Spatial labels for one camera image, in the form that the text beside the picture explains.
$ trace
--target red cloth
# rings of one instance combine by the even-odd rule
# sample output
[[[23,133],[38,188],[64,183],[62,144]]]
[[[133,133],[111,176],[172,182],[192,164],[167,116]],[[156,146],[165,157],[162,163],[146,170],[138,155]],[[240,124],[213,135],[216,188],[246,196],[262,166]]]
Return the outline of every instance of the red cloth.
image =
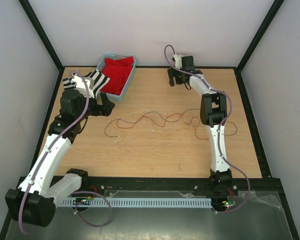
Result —
[[[132,70],[131,65],[134,62],[134,58],[132,56],[119,60],[106,58],[104,62],[105,66],[102,69],[102,73],[110,78],[110,80],[101,91],[108,94],[120,95]]]

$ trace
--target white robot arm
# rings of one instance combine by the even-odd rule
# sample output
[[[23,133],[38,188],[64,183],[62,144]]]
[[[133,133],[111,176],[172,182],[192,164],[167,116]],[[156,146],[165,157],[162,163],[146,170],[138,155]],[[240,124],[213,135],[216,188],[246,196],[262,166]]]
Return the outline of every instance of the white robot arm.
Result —
[[[203,74],[198,74],[200,78],[204,78]],[[215,92],[209,90],[209,88],[204,85],[201,79],[195,76],[191,76],[189,80],[189,85],[196,90],[199,96],[202,95],[214,95]],[[206,130],[209,133],[210,139],[210,147],[211,147],[211,170],[216,173],[219,172],[227,172],[230,168],[229,165],[223,160],[220,156],[219,149],[218,149],[218,124],[213,126],[206,125]],[[220,147],[221,152],[223,153],[224,157],[227,158],[226,154],[226,145],[225,145],[225,126],[221,126],[220,128]]]
[[[61,159],[82,131],[80,122],[90,115],[109,116],[115,106],[102,92],[100,93],[102,104],[98,104],[96,100],[98,92],[109,82],[109,78],[95,69],[85,76],[84,80],[88,91],[82,78],[76,74],[62,80],[64,92],[60,99],[60,115],[56,116],[49,126],[43,150],[18,189],[9,189],[5,195],[12,219],[18,220],[19,211],[22,210],[24,223],[46,227],[53,219],[56,208],[65,198],[77,190],[88,188],[88,173],[80,169],[70,169],[60,181],[51,186]],[[87,110],[79,122],[73,125],[75,120],[82,116],[87,97],[89,100]],[[26,202],[21,207],[21,201],[24,198]]]
[[[196,70],[193,56],[174,54],[173,60],[176,63],[175,67],[168,69],[170,86],[173,87],[175,83],[178,85],[184,84],[188,90],[193,88],[201,96],[200,120],[209,133],[211,147],[209,178],[211,190],[222,192],[233,184],[230,167],[223,159],[227,159],[225,126],[222,125],[219,128],[220,123],[227,116],[227,99],[223,94],[211,90],[213,87],[205,80],[203,73]]]

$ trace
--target wooden tabletop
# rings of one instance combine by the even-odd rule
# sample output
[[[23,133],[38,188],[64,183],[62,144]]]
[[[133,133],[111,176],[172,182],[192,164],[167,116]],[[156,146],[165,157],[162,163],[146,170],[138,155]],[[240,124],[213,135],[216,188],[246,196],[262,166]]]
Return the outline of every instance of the wooden tabletop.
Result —
[[[63,78],[69,77],[71,70],[79,70],[83,75],[91,72],[91,67],[66,67]],[[201,69],[205,78],[216,89],[229,94],[233,102],[233,113],[229,121],[237,126],[237,133],[225,137],[228,160],[243,170],[249,178],[261,178],[261,172],[252,142],[245,111],[241,101],[236,77],[232,69]],[[59,114],[60,97],[64,88],[59,86],[49,124]],[[73,145],[63,157],[55,175],[64,175],[71,168],[88,171],[89,176],[99,177],[158,177],[158,178],[208,178],[210,176],[210,141],[205,126],[195,129],[184,122],[167,123],[164,128],[151,126],[149,119],[142,119],[131,129],[118,129],[111,120],[126,117],[126,121],[135,122],[142,115],[156,111],[167,117],[183,113],[188,109],[199,109],[201,97],[197,92],[187,90],[184,85],[170,87],[167,69],[137,68],[123,103],[115,103],[112,114],[90,116],[83,132],[74,140]],[[150,117],[159,125],[164,120],[157,113]],[[184,120],[199,117],[199,110],[189,110]],[[177,115],[170,118],[177,120]],[[194,119],[193,126],[199,124]],[[226,123],[225,134],[231,135],[236,128]],[[232,170],[234,178],[243,178]]]

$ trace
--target black metal frame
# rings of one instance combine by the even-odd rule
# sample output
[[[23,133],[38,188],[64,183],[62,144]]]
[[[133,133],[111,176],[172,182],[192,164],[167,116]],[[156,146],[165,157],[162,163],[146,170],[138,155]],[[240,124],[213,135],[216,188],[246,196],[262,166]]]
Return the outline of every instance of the black metal frame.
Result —
[[[35,149],[35,153],[32,159],[31,167],[34,165],[40,154],[40,148],[44,140],[44,136],[48,127],[48,122],[52,109],[57,97],[59,90],[59,85],[62,80],[62,76],[65,70],[65,67],[95,67],[95,66],[63,66],[60,62],[53,46],[51,45],[48,36],[46,35],[44,29],[42,28],[34,10],[32,9],[28,0],[19,0],[22,5],[25,13],[27,14],[29,20],[31,21],[34,29],[38,33],[40,39],[42,40],[44,46],[46,47],[48,53],[50,54],[53,62],[59,70],[59,74],[55,83],[55,87],[52,93],[52,97],[48,106],[48,110],[44,119],[42,130],[39,136],[39,140]],[[255,117],[251,108],[251,104],[248,98],[248,94],[245,88],[245,84],[241,75],[241,72],[245,65],[247,64],[249,58],[256,49],[258,43],[269,27],[271,21],[274,19],[276,13],[281,7],[284,0],[274,0],[270,10],[265,16],[261,26],[259,27],[257,33],[255,34],[252,42],[250,43],[248,49],[246,50],[241,62],[237,67],[234,66],[198,66],[197,68],[202,69],[233,69],[238,88],[240,91],[245,115],[249,125],[249,130],[251,133],[252,141],[254,144],[254,149],[258,159],[260,171],[262,178],[251,178],[250,184],[251,188],[256,191],[277,191],[281,200],[281,204],[285,211],[286,219],[290,228],[291,235],[293,239],[298,240],[299,235],[290,212],[290,208],[287,202],[287,198],[279,178],[272,178],[271,171],[268,165],[268,161],[265,155],[265,151],[261,142],[261,138],[258,132],[257,124]],[[168,66],[137,66],[137,68],[168,68]],[[59,181],[62,177],[55,176],[52,180],[52,184]],[[140,190],[154,190],[154,191],[180,191],[193,193],[194,195],[207,196],[208,198],[217,199],[224,198],[223,194],[216,195],[210,191],[209,188],[209,179],[208,178],[144,178],[144,177],[90,177],[92,184],[97,186],[98,191],[101,194],[105,193],[105,190],[115,191],[116,189],[120,190],[131,190],[131,191],[140,191]],[[235,185],[237,186],[237,191],[246,191],[248,188],[247,181],[244,178],[234,179]],[[8,212],[1,229],[0,240],[6,238],[10,223],[11,215]]]

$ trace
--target blue basket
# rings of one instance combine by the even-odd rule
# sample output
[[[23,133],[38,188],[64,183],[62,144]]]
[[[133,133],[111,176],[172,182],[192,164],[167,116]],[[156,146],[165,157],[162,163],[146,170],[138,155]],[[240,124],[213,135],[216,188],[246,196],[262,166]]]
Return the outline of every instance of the blue basket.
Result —
[[[119,59],[125,59],[127,57],[126,56],[115,55],[115,54],[105,54],[105,55],[103,55],[101,61],[99,62],[98,66],[96,67],[100,72],[102,71],[102,69],[106,65],[106,63],[105,63],[106,58],[119,60]],[[135,72],[136,72],[136,60],[133,61],[132,70],[129,74],[129,77],[128,77],[123,89],[122,89],[121,94],[120,95],[114,95],[114,94],[111,94],[111,93],[106,93],[106,96],[108,97],[108,99],[110,101],[117,102],[117,103],[122,103],[122,101],[124,100],[124,96],[126,95],[126,92],[127,92],[128,88],[129,88],[129,85],[131,83],[131,80],[135,75]]]

